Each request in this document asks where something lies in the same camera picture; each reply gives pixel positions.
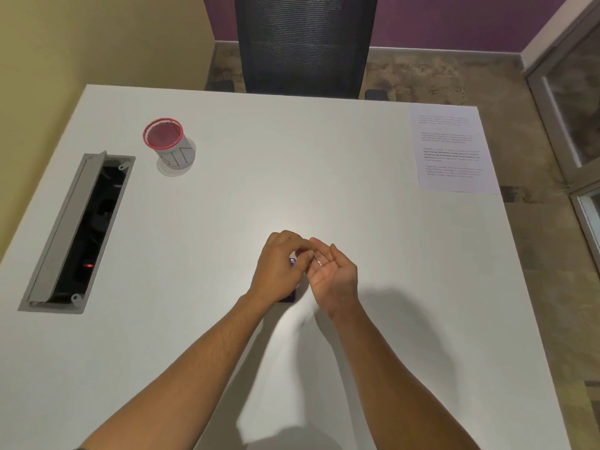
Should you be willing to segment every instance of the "glass door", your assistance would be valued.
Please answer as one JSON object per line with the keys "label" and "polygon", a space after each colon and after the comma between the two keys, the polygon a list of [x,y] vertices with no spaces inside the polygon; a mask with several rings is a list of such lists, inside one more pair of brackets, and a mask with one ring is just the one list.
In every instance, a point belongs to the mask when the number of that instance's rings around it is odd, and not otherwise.
{"label": "glass door", "polygon": [[600,268],[600,5],[547,54],[528,82]]}

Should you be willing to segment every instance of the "wall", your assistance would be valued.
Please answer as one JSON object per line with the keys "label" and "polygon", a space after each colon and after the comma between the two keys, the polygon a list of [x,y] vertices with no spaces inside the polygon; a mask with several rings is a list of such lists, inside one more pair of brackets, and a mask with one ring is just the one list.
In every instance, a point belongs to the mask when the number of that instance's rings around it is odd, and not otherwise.
{"label": "wall", "polygon": [[595,2],[597,0],[566,0],[521,53],[525,70],[531,69],[570,25]]}
{"label": "wall", "polygon": [[[236,41],[233,0],[204,0],[215,39]],[[521,52],[565,0],[379,0],[371,45]]]}
{"label": "wall", "polygon": [[203,89],[202,0],[2,0],[0,258],[86,83]]}

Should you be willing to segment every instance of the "mesh backrest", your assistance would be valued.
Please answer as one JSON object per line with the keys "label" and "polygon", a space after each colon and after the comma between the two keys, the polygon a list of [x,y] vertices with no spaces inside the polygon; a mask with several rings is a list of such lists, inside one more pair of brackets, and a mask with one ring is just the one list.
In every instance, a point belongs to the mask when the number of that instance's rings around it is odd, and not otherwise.
{"label": "mesh backrest", "polygon": [[377,0],[235,0],[248,93],[357,98]]}

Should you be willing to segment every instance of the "mesh pen cup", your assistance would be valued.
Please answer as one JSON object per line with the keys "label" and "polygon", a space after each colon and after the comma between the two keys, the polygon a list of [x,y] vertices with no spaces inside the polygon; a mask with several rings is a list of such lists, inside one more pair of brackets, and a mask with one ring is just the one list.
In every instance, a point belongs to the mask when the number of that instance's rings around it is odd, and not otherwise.
{"label": "mesh pen cup", "polygon": [[196,152],[184,136],[184,128],[172,118],[159,118],[144,129],[144,143],[154,150],[165,166],[183,170],[191,166]]}

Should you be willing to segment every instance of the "paper sheet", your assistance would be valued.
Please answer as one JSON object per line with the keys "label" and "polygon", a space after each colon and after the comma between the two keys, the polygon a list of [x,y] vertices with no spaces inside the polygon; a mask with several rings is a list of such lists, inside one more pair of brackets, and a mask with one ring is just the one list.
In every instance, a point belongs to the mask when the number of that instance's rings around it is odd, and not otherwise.
{"label": "paper sheet", "polygon": [[500,194],[476,107],[411,104],[410,119],[422,189]]}

